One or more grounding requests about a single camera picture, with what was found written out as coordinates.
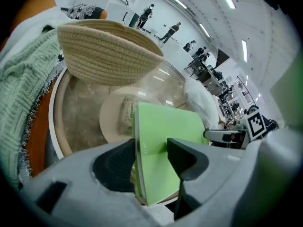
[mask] white ceiling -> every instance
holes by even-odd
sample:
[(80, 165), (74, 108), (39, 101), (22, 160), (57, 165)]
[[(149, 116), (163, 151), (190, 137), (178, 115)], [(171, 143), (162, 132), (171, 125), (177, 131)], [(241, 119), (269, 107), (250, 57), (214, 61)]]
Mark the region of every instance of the white ceiling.
[[(259, 87), (269, 90), (298, 52), (300, 40), (288, 17), (263, 0), (233, 0), (236, 9), (225, 0), (180, 1), (189, 18), (203, 24), (208, 42), (237, 61)], [(248, 63), (242, 40), (248, 45)]]

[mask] beige basket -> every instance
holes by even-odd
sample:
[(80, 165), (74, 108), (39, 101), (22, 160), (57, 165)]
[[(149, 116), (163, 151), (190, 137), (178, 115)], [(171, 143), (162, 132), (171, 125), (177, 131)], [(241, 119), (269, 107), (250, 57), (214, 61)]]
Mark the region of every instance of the beige basket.
[(86, 19), (58, 26), (69, 72), (103, 85), (130, 85), (163, 60), (161, 49), (133, 28), (114, 21)]

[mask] knit blanket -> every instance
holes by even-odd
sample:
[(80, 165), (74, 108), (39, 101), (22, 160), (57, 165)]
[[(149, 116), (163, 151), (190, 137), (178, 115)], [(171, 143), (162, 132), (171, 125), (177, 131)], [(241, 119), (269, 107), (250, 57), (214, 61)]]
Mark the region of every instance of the knit blanket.
[(56, 65), (59, 51), (54, 29), (13, 56), (0, 71), (0, 166), (15, 188), (27, 115)]

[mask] black pants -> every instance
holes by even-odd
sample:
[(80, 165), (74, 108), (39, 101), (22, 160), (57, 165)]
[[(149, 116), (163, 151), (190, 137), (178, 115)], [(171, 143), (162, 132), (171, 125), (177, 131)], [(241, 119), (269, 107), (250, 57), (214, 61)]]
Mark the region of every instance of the black pants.
[(165, 38), (165, 40), (164, 40), (164, 44), (169, 40), (169, 38), (171, 38), (171, 34), (169, 33), (169, 32), (167, 32), (165, 35), (164, 35), (164, 37), (163, 38), (161, 38), (160, 40), (162, 41), (162, 40), (164, 40)]
[(142, 22), (142, 21), (140, 20), (140, 22), (138, 23), (137, 27), (143, 28), (143, 26), (145, 25), (146, 21), (147, 21), (147, 20), (145, 20), (144, 22)]

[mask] green notebook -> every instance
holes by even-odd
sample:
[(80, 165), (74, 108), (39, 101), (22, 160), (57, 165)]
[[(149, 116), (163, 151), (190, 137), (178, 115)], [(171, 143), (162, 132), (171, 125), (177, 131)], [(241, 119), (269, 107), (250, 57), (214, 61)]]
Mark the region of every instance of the green notebook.
[(208, 144), (197, 113), (139, 102), (134, 112), (135, 173), (139, 197), (146, 205), (179, 190), (180, 180), (167, 158), (167, 138)]

